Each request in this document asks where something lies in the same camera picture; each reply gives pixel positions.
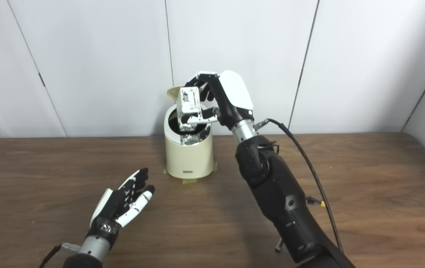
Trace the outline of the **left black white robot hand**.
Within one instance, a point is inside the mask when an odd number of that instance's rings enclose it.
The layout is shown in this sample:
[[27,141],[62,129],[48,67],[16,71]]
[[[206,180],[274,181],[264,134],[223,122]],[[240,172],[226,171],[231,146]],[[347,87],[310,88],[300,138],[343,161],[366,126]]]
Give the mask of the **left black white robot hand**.
[[107,188],[90,220],[86,236],[98,236],[113,246],[119,231],[135,219],[152,199],[155,187],[147,185],[149,169],[130,175],[117,189]]

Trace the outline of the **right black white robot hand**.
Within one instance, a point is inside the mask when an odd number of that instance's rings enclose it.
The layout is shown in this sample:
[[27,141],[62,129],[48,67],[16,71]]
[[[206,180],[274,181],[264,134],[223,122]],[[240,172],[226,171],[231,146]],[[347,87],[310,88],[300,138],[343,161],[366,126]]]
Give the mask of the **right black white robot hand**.
[[230,131],[243,120],[253,121],[253,102],[238,73],[201,71],[185,84],[186,88],[202,90],[192,97],[180,97],[181,124],[207,124],[218,121]]

